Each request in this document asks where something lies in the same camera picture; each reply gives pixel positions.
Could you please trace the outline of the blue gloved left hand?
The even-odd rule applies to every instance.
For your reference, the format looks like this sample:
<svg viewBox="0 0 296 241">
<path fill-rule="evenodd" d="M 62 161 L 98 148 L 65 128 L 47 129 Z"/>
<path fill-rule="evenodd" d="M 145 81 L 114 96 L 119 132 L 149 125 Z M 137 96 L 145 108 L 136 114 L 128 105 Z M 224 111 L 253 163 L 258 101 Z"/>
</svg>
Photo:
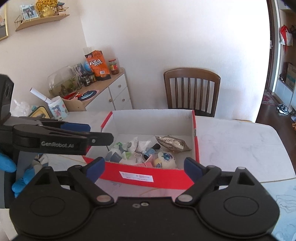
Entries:
<svg viewBox="0 0 296 241">
<path fill-rule="evenodd" d="M 9 177 L 7 190 L 17 198 L 34 176 L 41 170 L 42 164 L 36 159 L 37 153 L 18 152 L 16 163 L 13 158 L 1 153 L 1 171 Z"/>
</svg>

